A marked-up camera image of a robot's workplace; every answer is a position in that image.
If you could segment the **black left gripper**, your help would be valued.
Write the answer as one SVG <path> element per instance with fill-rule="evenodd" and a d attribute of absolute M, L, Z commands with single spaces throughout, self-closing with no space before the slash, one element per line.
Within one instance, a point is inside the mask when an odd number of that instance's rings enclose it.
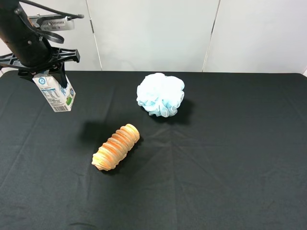
<path fill-rule="evenodd" d="M 80 54 L 77 49 L 51 48 L 51 57 L 40 64 L 24 65 L 13 53 L 0 57 L 0 69 L 12 68 L 18 70 L 18 76 L 21 79 L 34 83 L 33 77 L 39 73 L 49 69 L 49 74 L 61 85 L 62 88 L 67 87 L 67 79 L 65 73 L 65 62 L 80 62 Z"/>

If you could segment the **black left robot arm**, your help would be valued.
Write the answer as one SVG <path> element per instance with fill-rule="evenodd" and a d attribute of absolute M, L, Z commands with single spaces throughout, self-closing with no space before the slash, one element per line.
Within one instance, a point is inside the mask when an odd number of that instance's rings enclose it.
<path fill-rule="evenodd" d="M 30 0 L 26 4 L 51 12 L 46 16 L 28 17 L 20 0 L 0 2 L 0 38 L 11 51 L 0 57 L 0 67 L 18 70 L 18 75 L 28 81 L 39 73 L 47 72 L 63 87 L 68 81 L 66 61 L 80 61 L 76 49 L 52 47 L 51 42 L 63 44 L 57 31 L 67 30 L 67 24 L 82 19 L 82 14 L 71 14 L 40 5 Z M 64 25 L 54 24 L 63 20 Z"/>

